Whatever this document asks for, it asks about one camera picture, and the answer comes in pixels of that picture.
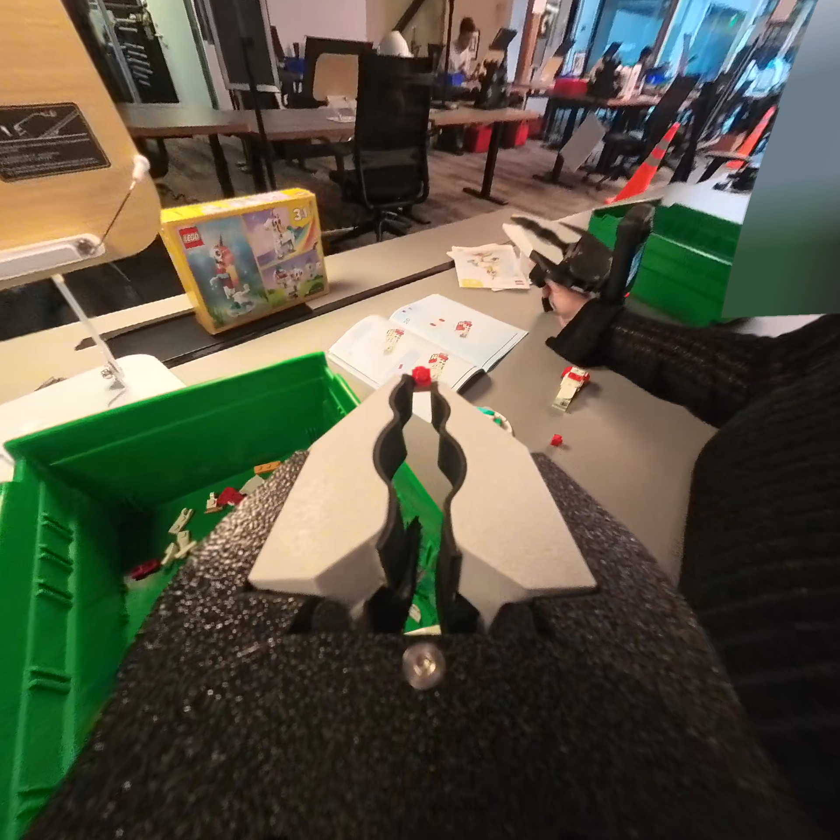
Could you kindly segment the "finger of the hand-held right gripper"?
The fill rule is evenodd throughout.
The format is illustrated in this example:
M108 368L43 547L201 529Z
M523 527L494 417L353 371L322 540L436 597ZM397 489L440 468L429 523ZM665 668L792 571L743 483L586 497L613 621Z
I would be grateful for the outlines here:
M511 215L511 239L542 241L554 245L570 245L588 231L585 228L528 214Z
M547 260L552 265L559 265L565 260L566 245L547 244L542 241L529 241L527 238L516 237L511 239L511 224L503 224L503 233L519 249L521 256L536 262L536 257Z

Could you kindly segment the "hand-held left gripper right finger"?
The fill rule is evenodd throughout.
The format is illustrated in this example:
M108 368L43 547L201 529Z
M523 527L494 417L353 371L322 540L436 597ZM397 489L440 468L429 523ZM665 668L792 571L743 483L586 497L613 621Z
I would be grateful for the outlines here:
M594 592L595 577L528 448L452 389L430 388L444 500L442 632L488 630L509 604Z

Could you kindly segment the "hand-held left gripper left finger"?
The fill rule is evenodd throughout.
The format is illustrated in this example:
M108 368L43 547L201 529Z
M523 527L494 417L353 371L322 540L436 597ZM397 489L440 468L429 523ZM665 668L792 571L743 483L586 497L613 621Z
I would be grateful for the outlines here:
M397 375L309 449L248 575L257 590L316 596L352 619L404 624L416 589L418 519L394 477L406 461L414 379Z

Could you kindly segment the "pile of lego pieces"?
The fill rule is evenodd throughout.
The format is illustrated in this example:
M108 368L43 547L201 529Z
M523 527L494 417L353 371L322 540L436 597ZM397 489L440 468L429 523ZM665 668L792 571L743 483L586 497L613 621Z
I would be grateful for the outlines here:
M126 582L135 585L189 561L198 543L262 487L282 463L272 460L258 464L242 474L239 483L234 479L218 481L142 512L128 532L137 542L124 575Z

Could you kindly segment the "white and red lego model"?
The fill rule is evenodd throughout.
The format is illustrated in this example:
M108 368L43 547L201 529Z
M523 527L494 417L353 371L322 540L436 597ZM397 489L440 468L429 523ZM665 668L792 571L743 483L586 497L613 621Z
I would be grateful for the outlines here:
M565 413L575 396L591 379L590 372L576 365L567 366L562 373L560 388L552 401L552 409Z

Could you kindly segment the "green plastic bin with pieces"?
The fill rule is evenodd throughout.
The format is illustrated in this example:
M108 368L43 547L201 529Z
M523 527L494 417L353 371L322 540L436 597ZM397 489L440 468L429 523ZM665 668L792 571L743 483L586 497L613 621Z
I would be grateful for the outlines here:
M283 481L357 405L321 353L13 445L2 484L2 838L468 838L443 688L397 636L290 633L247 583Z

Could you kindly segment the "open lego instruction booklet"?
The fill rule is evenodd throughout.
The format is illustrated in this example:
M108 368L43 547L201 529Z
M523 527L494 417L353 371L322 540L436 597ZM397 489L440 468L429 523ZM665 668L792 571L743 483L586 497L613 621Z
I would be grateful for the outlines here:
M488 373L528 332L440 295L357 322L329 359L372 387L422 366L433 381L462 391Z

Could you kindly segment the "yellow lego set box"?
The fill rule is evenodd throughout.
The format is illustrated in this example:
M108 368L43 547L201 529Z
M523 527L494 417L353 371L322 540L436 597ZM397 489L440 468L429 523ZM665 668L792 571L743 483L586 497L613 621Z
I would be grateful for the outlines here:
M160 236L196 320L211 335L329 291L319 209L309 190L167 207Z

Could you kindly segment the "person's right hand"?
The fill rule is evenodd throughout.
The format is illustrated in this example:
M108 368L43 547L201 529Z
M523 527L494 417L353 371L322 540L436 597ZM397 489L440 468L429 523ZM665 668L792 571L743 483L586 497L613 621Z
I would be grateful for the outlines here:
M589 300L589 296L553 280L546 280L542 287L543 309L553 313L560 329L564 329Z

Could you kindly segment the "closed booklet with yellow corner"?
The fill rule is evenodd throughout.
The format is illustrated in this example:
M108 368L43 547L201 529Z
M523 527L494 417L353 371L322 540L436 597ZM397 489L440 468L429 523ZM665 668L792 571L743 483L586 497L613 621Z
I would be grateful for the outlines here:
M532 284L513 245L456 246L447 252L447 256L454 262L461 288L524 291Z

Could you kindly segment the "orange traffic cone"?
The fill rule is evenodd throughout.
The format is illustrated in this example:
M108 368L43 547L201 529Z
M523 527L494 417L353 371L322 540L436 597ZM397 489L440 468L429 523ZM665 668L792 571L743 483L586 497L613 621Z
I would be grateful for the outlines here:
M726 163L726 168L728 170L735 172L751 160L753 153L758 149L762 138L768 132L777 110L778 106L775 104L767 109L757 122L756 126L747 134L741 146L738 147L736 157L729 163Z
M658 168L662 164L665 154L678 130L679 123L672 123L662 139L656 143L656 146L647 154L647 157L638 166L635 173L632 174L624 188L615 196L607 197L605 204L625 202L646 192L654 180Z

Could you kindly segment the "dark work table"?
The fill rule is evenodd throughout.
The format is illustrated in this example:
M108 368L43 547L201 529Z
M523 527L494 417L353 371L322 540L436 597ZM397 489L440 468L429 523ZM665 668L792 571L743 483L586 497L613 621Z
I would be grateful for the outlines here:
M624 130L629 116L644 113L653 109L660 102L662 95L636 94L629 98L594 98L587 94L566 96L555 91L548 97L545 109L544 140L550 140L550 132L554 119L558 114L565 113L566 120L563 125L560 140L552 148L556 151L553 168L545 173L534 176L534 179L552 186L561 184L561 175L564 168L564 148L571 140L574 131L579 124L589 115L596 115L598 112L610 112L613 114L613 121L607 132L618 132Z

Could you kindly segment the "tan wooden chair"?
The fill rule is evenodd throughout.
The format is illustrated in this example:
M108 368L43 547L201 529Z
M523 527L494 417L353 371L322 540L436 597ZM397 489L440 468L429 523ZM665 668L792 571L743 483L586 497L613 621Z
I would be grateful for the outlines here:
M307 37L303 93L313 107L331 99L355 101L358 96L359 58L365 42Z

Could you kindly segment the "light panel on black stand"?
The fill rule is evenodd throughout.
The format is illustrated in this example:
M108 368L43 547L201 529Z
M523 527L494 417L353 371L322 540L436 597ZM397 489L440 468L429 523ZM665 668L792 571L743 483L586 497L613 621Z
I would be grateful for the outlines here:
M278 108L280 80L270 32L267 1L205 1L225 88L239 96L251 112L251 172L255 183L277 187L274 145L266 130L266 114Z

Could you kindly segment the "long brown table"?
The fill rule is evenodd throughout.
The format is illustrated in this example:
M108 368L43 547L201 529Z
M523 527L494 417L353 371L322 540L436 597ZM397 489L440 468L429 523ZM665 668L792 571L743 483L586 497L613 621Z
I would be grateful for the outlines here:
M339 142L348 140L354 131L352 122L338 122L329 116L327 108L217 110L204 106L183 104L124 103L118 105L119 114L135 140L173 140L206 137L211 146L216 177L222 195L233 197L228 163L220 137L251 140L259 137L258 118L262 118L267 141L291 142L320 140ZM523 108L484 110L459 104L452 109L437 109L430 113L427 126L436 130L471 125L492 128L490 147L486 157L484 179L479 190L471 190L484 201L503 205L492 196L492 184L500 148L502 126L506 123L530 123L540 119L535 111Z

